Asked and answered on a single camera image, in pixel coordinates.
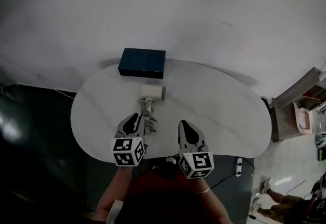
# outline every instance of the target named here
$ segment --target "white cable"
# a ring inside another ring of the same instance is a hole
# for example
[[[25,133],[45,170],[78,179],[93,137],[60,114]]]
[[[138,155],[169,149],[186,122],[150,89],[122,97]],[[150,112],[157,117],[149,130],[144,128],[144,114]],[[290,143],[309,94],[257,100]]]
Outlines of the white cable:
[[[300,186],[301,184],[303,184],[305,181],[306,181],[306,180],[300,182],[296,187],[294,187],[294,188],[292,188],[291,190],[289,190],[289,191],[285,194],[285,196],[287,196],[291,191],[293,191],[295,188],[299,187],[299,186]]]
[[[60,94],[63,94],[64,96],[66,96],[66,97],[69,97],[69,98],[71,98],[72,100],[75,100],[73,97],[71,97],[71,96],[68,96],[68,95],[66,95],[66,94],[64,94],[64,93],[62,93],[62,92],[60,92],[59,90],[57,90],[57,89],[54,89],[55,91],[57,91],[57,92],[59,92]]]

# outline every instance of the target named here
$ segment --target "person's leg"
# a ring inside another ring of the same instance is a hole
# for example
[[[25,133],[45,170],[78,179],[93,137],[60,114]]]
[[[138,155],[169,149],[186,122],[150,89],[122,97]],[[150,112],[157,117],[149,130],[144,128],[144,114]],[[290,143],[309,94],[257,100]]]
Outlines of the person's leg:
[[[273,201],[275,201],[278,204],[281,204],[282,201],[284,200],[285,196],[277,193],[275,191],[272,191],[271,189],[267,192],[267,194],[271,197]]]
[[[284,200],[284,197],[285,197],[282,194],[271,190],[270,178],[266,179],[260,193],[261,194],[268,194],[272,198],[272,200],[275,201],[278,204],[280,204]]]
[[[267,210],[267,209],[262,209],[262,208],[260,208],[260,209],[257,210],[257,212],[258,212],[259,214],[263,215],[263,216],[266,217],[266,218],[269,218],[269,217],[271,217],[271,215],[272,215],[272,213],[270,212],[270,210]]]

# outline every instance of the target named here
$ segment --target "wooden shelf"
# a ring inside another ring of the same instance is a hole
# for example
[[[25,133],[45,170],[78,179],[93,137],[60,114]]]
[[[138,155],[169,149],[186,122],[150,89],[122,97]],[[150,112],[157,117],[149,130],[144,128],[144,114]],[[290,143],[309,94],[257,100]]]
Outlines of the wooden shelf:
[[[312,110],[312,109],[315,109],[317,106],[319,106],[319,105],[321,105],[322,103],[320,103],[320,102],[317,102],[317,103],[315,103],[315,104],[313,104],[311,107],[309,107],[309,109],[308,110]]]
[[[322,98],[319,102],[324,103],[326,101],[326,97]]]
[[[318,102],[319,102],[319,99],[306,98],[306,99],[302,100],[300,103],[301,103],[302,107],[309,109],[315,103],[318,103]]]
[[[309,98],[309,99],[313,99],[313,100],[320,100],[319,98],[315,98],[315,97],[310,97],[310,96],[302,96],[303,98],[301,98],[301,100],[304,100],[305,98]]]
[[[311,94],[311,97],[313,97],[313,95],[318,92],[315,90],[318,88],[314,88],[314,87],[317,85],[317,83],[319,83],[319,73],[320,71],[315,67],[310,69],[299,81],[297,81],[288,90],[286,90],[277,98],[275,98],[273,102],[274,105],[276,105],[279,109],[282,109],[288,104],[295,101],[300,96],[302,96],[302,94],[306,94],[307,96]]]
[[[326,90],[321,91],[318,95],[315,96],[315,98],[319,100],[323,99],[324,97],[326,97]]]
[[[320,86],[313,86],[311,89],[309,89],[307,92],[302,94],[305,97],[315,97],[319,93],[321,93],[324,90],[324,88],[321,88]]]

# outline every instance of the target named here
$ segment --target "person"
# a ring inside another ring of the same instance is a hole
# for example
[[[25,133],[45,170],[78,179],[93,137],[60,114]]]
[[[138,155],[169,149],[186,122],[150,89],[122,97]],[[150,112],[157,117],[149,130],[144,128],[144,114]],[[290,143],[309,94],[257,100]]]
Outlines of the person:
[[[270,178],[268,178],[261,190],[261,194],[269,195],[277,205],[270,209],[263,209],[260,199],[253,203],[253,213],[259,213],[284,224],[325,224],[326,223],[326,199],[316,201],[316,193],[312,194],[310,200],[301,197],[282,195],[271,189]]]
[[[110,224],[232,223],[204,179],[187,179],[178,165],[166,163],[131,181],[132,169],[117,169],[98,202],[93,221]]]

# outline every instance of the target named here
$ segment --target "kidney-shaped table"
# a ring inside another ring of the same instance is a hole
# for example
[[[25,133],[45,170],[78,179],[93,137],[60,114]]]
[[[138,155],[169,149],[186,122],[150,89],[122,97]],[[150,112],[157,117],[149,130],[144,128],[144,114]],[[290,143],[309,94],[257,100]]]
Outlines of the kidney-shaped table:
[[[256,157],[269,144],[267,107],[250,88],[218,70],[166,60],[163,79],[121,76],[116,64],[84,83],[72,105],[71,127],[86,153],[114,162],[111,141],[123,119],[140,113],[143,84],[166,87],[165,100],[153,106],[157,132],[145,136],[145,159],[177,154],[181,120],[202,130],[213,154]]]

